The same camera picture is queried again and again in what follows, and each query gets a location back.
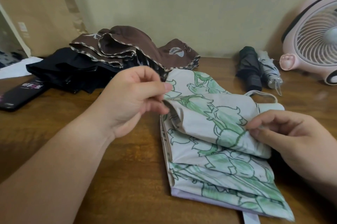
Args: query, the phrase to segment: brown paper bag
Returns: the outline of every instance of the brown paper bag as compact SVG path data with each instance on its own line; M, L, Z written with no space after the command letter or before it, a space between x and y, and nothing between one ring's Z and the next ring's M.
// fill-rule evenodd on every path
M0 0L0 5L31 56L49 56L87 33L75 0Z

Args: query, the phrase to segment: black phone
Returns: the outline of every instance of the black phone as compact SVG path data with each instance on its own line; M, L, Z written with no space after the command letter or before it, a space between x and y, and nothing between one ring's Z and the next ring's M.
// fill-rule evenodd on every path
M16 111L49 88L37 77L30 79L0 95L0 109L4 111Z

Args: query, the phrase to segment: black fabric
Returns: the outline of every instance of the black fabric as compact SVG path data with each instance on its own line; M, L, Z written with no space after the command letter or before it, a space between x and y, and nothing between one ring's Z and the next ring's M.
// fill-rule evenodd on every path
M70 47L57 50L44 60L28 64L27 70L56 88L77 93L84 90L91 94L96 88L103 88L123 69L135 66L125 61L124 68L112 67L73 51Z
M292 30L292 28L294 28L294 26L298 23L298 21L301 19L301 17L303 17L303 15L315 4L317 4L318 2L320 2L321 0L317 0L315 1L313 4L309 5L308 7L306 7L306 9L304 9L301 13L299 13L294 20L290 23L290 25L288 26L288 28L285 30L285 32L282 35L281 41L282 43L284 42L284 39L286 38L286 36L288 35L288 33Z
M246 46L239 53L240 61L236 76L246 83L246 90L262 90L261 70L257 53L253 47Z

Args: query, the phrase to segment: wooden table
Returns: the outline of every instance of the wooden table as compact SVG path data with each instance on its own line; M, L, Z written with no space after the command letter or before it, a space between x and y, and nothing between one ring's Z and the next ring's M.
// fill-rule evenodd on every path
M244 93L242 82L234 77L233 60L201 58L198 70L211 75L231 93ZM298 71L282 72L282 78L283 97L278 97L279 102L289 111L314 116L337 137L337 86L327 86ZM0 93L27 79L0 80ZM82 113L100 91L74 95L50 89L16 112L0 111L0 181ZM336 223L336 211L328 202L279 159L272 159L271 165L276 185L293 210L296 223ZM240 212L170 196L168 183L158 115L148 113L129 135L108 147L75 223L243 223ZM288 223L266 217L260 220L262 224Z

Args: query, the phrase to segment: right hand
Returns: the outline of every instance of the right hand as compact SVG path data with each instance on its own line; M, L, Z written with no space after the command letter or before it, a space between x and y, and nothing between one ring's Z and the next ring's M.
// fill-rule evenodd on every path
M337 140L313 117L266 111L246 129L256 140L277 150L308 183L337 187Z

